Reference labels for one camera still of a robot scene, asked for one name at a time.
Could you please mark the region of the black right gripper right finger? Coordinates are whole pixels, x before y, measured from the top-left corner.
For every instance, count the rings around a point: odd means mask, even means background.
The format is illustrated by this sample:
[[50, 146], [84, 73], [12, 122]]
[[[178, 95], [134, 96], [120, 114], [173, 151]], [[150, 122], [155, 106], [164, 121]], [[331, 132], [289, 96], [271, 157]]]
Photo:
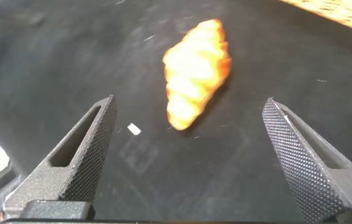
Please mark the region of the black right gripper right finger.
[[352, 223], [352, 162], [272, 98], [262, 120], [303, 219]]

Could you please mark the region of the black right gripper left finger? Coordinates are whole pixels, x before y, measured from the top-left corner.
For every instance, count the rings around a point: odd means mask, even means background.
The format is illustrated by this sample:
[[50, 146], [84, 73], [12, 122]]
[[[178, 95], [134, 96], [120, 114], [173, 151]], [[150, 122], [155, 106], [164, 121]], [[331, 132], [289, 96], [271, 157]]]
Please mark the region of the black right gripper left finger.
[[3, 205], [8, 218], [20, 218], [29, 203], [92, 203], [117, 116], [113, 95], [96, 102]]

